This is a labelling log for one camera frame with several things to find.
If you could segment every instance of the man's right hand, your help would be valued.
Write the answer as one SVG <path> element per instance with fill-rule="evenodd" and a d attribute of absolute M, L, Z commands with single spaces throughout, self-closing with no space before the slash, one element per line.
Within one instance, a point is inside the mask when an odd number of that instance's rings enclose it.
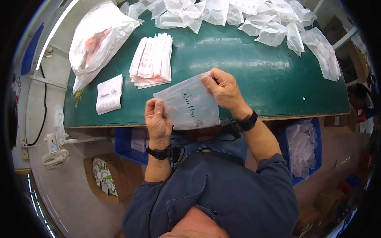
<path fill-rule="evenodd" d="M 201 82 L 213 93 L 217 103 L 228 109 L 237 120 L 251 116 L 253 110 L 243 99 L 235 78 L 218 68 L 209 72 L 211 77 L 203 76 Z"/>

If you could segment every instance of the green table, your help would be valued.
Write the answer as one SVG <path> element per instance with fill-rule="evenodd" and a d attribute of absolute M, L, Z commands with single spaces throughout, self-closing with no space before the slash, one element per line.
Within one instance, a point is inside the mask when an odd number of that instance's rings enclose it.
<path fill-rule="evenodd" d="M 316 57 L 305 47 L 302 57 L 289 50 L 286 39 L 278 47 L 253 41 L 235 26 L 215 26 L 203 22 L 198 34 L 189 28 L 156 28 L 151 12 L 140 18 L 146 22 L 135 29 L 118 53 L 87 85 L 80 95 L 72 95 L 75 75 L 67 86 L 65 127 L 117 127 L 144 125 L 144 105 L 152 94 L 199 73 L 218 67 L 236 79 L 243 97 L 263 120 L 319 117 L 350 112 L 343 78 L 337 82 L 323 78 Z M 172 83 L 138 90 L 129 78 L 135 50 L 143 37 L 167 32 L 173 37 Z M 98 116 L 95 110 L 97 85 L 123 74 L 122 108 Z M 230 113 L 220 108 L 220 117 Z"/>

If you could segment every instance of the red object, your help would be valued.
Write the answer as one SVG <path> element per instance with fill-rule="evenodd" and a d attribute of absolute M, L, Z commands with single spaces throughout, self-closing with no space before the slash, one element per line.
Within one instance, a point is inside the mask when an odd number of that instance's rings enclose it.
<path fill-rule="evenodd" d="M 352 186 L 341 180 L 338 189 L 344 193 L 343 201 L 345 201 L 352 191 Z"/>
<path fill-rule="evenodd" d="M 370 154 L 361 152 L 359 167 L 363 169 L 369 168 L 371 160 L 372 160 L 372 156 Z"/>
<path fill-rule="evenodd" d="M 367 117 L 365 115 L 364 107 L 362 105 L 354 105 L 353 106 L 356 110 L 356 122 L 364 122 L 367 120 Z"/>

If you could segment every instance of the sleeve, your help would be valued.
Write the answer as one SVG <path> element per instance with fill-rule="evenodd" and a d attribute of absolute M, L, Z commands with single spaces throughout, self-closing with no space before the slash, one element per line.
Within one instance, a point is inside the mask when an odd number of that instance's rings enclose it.
<path fill-rule="evenodd" d="M 292 177 L 281 154 L 259 162 L 257 173 L 265 180 L 266 197 L 280 222 L 282 234 L 291 235 L 299 217 L 298 201 L 292 186 Z"/>
<path fill-rule="evenodd" d="M 132 201 L 122 218 L 122 232 L 125 237 L 147 236 L 147 221 L 151 206 L 162 182 L 146 182 L 138 186 Z"/>

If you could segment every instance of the wrist strap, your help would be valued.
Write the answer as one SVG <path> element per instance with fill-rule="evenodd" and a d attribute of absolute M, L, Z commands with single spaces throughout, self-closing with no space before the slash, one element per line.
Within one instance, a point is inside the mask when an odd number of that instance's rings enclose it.
<path fill-rule="evenodd" d="M 244 131 L 249 131 L 251 128 L 255 126 L 257 119 L 258 115 L 253 111 L 253 114 L 251 116 L 247 116 L 242 121 L 237 122 Z"/>

